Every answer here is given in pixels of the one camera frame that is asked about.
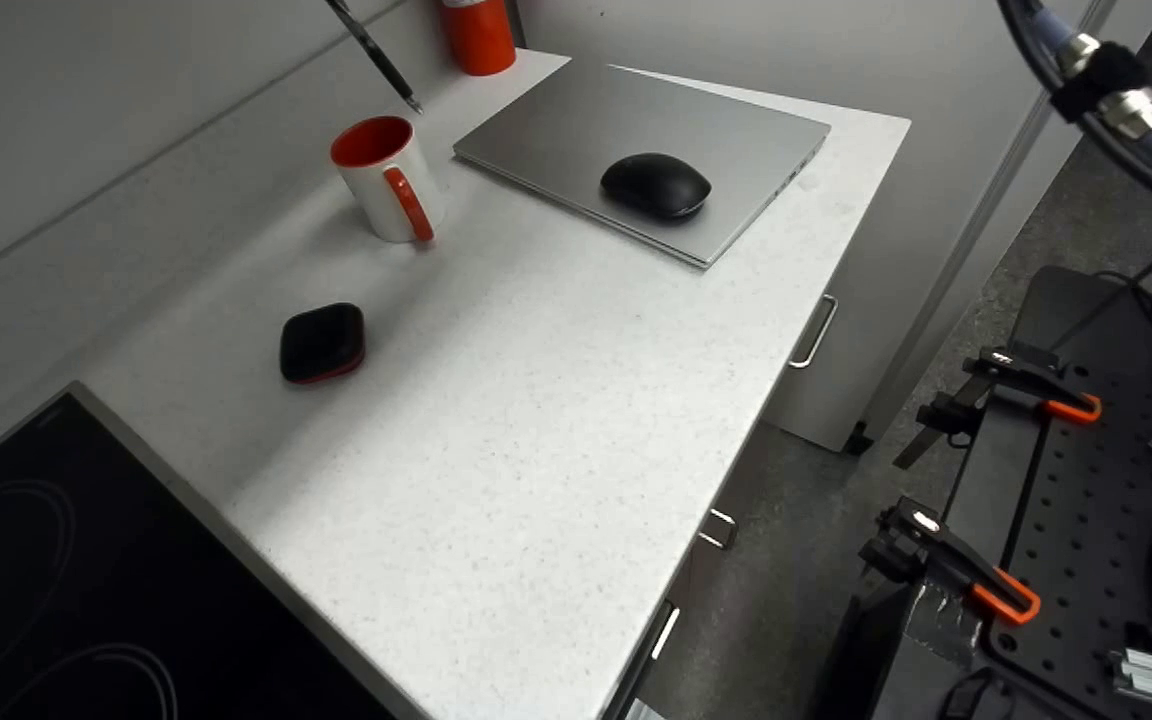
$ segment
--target drawer handle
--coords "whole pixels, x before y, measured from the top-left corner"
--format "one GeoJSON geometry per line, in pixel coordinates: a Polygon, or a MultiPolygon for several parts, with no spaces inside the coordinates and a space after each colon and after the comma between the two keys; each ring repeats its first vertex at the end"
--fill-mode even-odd
{"type": "Polygon", "coordinates": [[[682,625],[683,610],[674,610],[656,645],[652,645],[652,665],[661,660],[666,645],[674,641],[674,629],[682,625]]]}
{"type": "Polygon", "coordinates": [[[711,545],[711,548],[731,548],[731,542],[737,542],[737,518],[728,518],[728,514],[720,514],[720,507],[707,507],[707,518],[705,518],[705,523],[699,523],[699,532],[698,532],[705,545],[711,545]]]}
{"type": "Polygon", "coordinates": [[[819,345],[825,345],[825,338],[827,338],[838,318],[839,318],[839,300],[825,294],[816,314],[812,314],[812,320],[808,320],[808,328],[804,328],[804,338],[787,353],[787,368],[804,374],[804,368],[816,363],[816,353],[819,353],[819,345]]]}

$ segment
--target black computer mouse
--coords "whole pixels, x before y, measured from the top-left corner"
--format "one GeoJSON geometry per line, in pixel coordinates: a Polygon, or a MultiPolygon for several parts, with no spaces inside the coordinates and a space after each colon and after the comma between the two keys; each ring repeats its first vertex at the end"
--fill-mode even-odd
{"type": "Polygon", "coordinates": [[[600,186],[609,199],[661,223],[692,221],[711,194],[711,186],[692,165],[661,153],[621,157],[600,186]]]}

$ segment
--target induction cooktop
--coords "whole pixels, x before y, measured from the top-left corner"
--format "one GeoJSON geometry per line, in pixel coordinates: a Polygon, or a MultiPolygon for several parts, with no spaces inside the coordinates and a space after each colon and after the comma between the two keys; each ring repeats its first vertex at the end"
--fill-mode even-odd
{"type": "Polygon", "coordinates": [[[0,444],[0,720],[394,715],[87,405],[0,444]]]}

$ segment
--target white mug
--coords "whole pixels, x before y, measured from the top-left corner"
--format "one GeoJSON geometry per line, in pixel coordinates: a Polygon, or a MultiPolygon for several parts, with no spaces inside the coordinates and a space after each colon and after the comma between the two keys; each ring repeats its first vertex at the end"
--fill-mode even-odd
{"type": "Polygon", "coordinates": [[[432,244],[439,194],[408,121],[372,118],[351,124],[335,137],[334,165],[379,239],[432,244]]]}

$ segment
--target white countertop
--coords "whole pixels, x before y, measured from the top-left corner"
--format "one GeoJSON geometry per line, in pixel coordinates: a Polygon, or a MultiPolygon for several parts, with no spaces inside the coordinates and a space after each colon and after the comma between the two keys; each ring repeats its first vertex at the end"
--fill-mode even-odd
{"type": "Polygon", "coordinates": [[[553,70],[526,53],[422,114],[452,195],[437,252],[368,239],[321,165],[291,214],[80,374],[432,715],[605,707],[908,130],[698,83],[834,137],[692,273],[452,165],[553,70]],[[334,300],[368,314],[368,363],[290,390],[282,326],[334,300]]]}

